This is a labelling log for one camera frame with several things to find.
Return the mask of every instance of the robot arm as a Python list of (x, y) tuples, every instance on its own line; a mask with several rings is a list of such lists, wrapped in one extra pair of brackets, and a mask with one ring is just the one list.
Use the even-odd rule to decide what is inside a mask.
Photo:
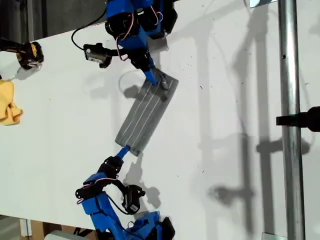
[(147, 43), (148, 36), (159, 39), (171, 33), (177, 12), (175, 0), (110, 0), (106, 8), (106, 31), (116, 41), (117, 50), (103, 48), (101, 43), (84, 45), (87, 60), (99, 62), (106, 68), (114, 56), (122, 61), (127, 59), (137, 69), (141, 69), (146, 78), (157, 84), (152, 68), (155, 67)]
[(145, 192), (139, 186), (124, 186), (117, 180), (123, 157), (129, 150), (128, 146), (124, 147), (116, 156), (108, 157), (101, 164), (97, 173), (91, 175), (83, 183), (83, 187), (75, 192), (78, 203), (81, 203), (85, 213), (90, 215), (99, 239), (113, 237), (115, 240), (172, 240), (175, 235), (172, 223), (168, 217), (160, 222), (158, 212), (146, 213), (134, 222), (133, 227), (125, 229), (111, 206), (110, 200), (113, 200), (103, 191), (105, 186), (114, 184), (123, 194), (124, 210), (119, 210), (126, 215), (134, 215), (139, 211), (139, 199)]

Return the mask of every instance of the metal pole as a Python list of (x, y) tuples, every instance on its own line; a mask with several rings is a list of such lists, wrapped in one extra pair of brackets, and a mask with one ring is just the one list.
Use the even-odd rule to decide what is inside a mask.
[[(282, 115), (300, 112), (296, 0), (278, 0)], [(301, 131), (282, 127), (287, 239), (305, 240)]]
[(35, 40), (35, 29), (34, 29), (34, 4), (33, 0), (27, 0), (27, 20), (28, 20), (28, 41)]

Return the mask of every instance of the white table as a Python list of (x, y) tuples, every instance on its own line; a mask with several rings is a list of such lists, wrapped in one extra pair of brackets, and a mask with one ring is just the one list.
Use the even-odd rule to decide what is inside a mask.
[[(298, 1), (302, 111), (320, 104), (319, 6)], [(273, 150), (282, 136), (277, 4), (247, 10), (241, 0), (183, 0), (176, 10), (169, 50), (151, 54), (180, 83), (143, 158), (126, 156), (120, 179), (145, 187), (143, 209), (170, 216), (177, 240), (285, 236), (283, 157)], [(99, 69), (70, 36), (39, 41), (45, 63), (32, 75), (15, 77), (15, 55), (0, 53), (0, 73), (15, 77), (24, 111), (19, 125), (0, 126), (0, 214), (92, 228), (75, 190), (120, 149), (114, 139), (134, 101), (123, 90), (144, 78), (116, 57)], [(115, 48), (103, 24), (75, 40)], [(303, 156), (306, 236), (316, 240), (320, 140), (308, 130), (302, 136), (311, 143)], [(106, 190), (121, 203), (115, 187)], [(132, 220), (118, 215), (124, 226)]]

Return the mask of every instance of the black clamp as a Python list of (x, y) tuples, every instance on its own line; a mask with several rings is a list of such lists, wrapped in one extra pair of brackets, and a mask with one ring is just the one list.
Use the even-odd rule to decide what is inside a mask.
[[(112, 60), (112, 57), (117, 56), (118, 52), (115, 49), (108, 49), (103, 47), (102, 43), (96, 45), (85, 44), (83, 45), (85, 59), (88, 61), (99, 63), (101, 69), (107, 68)], [(126, 50), (124, 48), (119, 50), (119, 54), (125, 55)]]
[(122, 206), (129, 215), (136, 214), (140, 209), (140, 198), (146, 195), (146, 192), (137, 185), (124, 186), (119, 180), (102, 179), (96, 183), (79, 188), (75, 191), (78, 199), (90, 199), (98, 196), (103, 188), (109, 184), (115, 185), (123, 195)]
[(278, 116), (277, 126), (308, 128), (312, 132), (320, 132), (320, 106), (314, 106), (307, 112), (289, 116)]

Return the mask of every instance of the yellow rag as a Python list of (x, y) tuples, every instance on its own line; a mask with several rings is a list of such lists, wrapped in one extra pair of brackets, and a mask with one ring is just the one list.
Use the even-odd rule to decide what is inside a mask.
[(17, 124), (22, 110), (14, 104), (14, 84), (0, 79), (0, 123)]

